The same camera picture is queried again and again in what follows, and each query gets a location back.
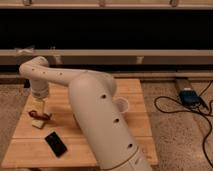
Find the cream end effector tool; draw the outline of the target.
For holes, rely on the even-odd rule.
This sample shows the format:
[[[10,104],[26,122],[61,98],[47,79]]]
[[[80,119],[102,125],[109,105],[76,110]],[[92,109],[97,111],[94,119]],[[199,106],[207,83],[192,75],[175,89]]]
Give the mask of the cream end effector tool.
[[[35,99],[33,101],[33,110],[36,112],[36,116],[32,119],[32,125],[38,129],[42,129],[44,121],[40,117],[44,113],[45,102],[43,100]]]

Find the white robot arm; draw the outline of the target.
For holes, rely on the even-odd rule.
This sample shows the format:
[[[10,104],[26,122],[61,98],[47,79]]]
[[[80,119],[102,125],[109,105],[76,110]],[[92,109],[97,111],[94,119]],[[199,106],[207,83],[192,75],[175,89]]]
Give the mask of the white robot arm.
[[[42,56],[21,64],[19,72],[38,99],[48,96],[49,83],[68,88],[71,109],[101,171],[153,171],[113,101],[117,85],[112,75],[51,68]]]

